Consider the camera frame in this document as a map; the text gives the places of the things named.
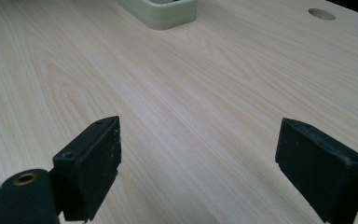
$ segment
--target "light wood grain surface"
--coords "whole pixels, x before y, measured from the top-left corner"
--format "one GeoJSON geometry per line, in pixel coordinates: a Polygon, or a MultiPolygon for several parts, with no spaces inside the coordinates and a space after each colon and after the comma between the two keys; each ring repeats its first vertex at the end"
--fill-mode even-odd
{"type": "Polygon", "coordinates": [[[0,1],[0,182],[50,170],[119,115],[123,162],[92,223],[322,223],[275,149],[287,117],[358,151],[358,13],[321,0],[198,12],[153,31],[115,0],[0,1]]]}

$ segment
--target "screw hole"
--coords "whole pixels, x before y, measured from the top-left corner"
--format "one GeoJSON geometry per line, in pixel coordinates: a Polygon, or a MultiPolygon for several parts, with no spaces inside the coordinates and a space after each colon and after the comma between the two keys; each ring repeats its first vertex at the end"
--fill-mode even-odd
{"type": "Polygon", "coordinates": [[[34,182],[34,180],[36,179],[37,179],[37,173],[28,173],[28,174],[20,175],[19,177],[15,178],[13,184],[16,186],[24,186],[34,182]]]}
{"type": "Polygon", "coordinates": [[[62,154],[64,158],[71,158],[73,156],[72,152],[65,152],[62,154]]]}
{"type": "Polygon", "coordinates": [[[308,12],[310,13],[310,15],[319,18],[321,20],[325,20],[325,21],[333,21],[336,19],[336,16],[333,15],[332,13],[328,12],[328,11],[324,11],[322,9],[319,8],[310,8],[308,10],[308,12]]]}

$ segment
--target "round hole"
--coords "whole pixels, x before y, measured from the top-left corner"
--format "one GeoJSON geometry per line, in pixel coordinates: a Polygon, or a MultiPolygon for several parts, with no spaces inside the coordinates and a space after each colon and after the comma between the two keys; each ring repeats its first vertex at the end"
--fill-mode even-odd
{"type": "Polygon", "coordinates": [[[37,179],[36,173],[27,173],[27,174],[23,174],[23,175],[20,175],[17,178],[15,178],[13,181],[13,184],[16,186],[24,186],[24,185],[34,182],[34,180],[36,180],[36,179],[37,179]]]}
{"type": "Polygon", "coordinates": [[[332,13],[321,10],[319,8],[311,8],[310,10],[308,10],[308,12],[310,13],[310,15],[322,20],[333,21],[336,19],[336,16],[332,13]]]}
{"type": "Polygon", "coordinates": [[[73,156],[72,152],[65,152],[62,154],[64,158],[71,158],[73,156]]]}

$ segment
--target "wood grain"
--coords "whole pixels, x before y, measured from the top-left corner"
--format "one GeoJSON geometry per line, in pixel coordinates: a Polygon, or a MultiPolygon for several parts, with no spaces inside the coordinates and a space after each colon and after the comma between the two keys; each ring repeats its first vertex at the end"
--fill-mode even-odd
{"type": "Polygon", "coordinates": [[[321,223],[275,149],[286,117],[358,151],[358,14],[321,0],[198,12],[161,32],[113,0],[0,1],[0,182],[51,169],[119,115],[123,162],[93,223],[321,223]]]}

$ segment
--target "wooden table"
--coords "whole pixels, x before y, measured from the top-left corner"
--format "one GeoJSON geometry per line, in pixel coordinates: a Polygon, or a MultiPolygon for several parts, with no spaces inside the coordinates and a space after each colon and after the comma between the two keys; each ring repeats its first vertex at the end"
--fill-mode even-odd
{"type": "Polygon", "coordinates": [[[93,223],[321,223],[275,150],[286,117],[358,151],[358,13],[321,0],[198,12],[154,31],[114,0],[0,1],[0,182],[50,170],[119,115],[123,162],[93,223]]]}

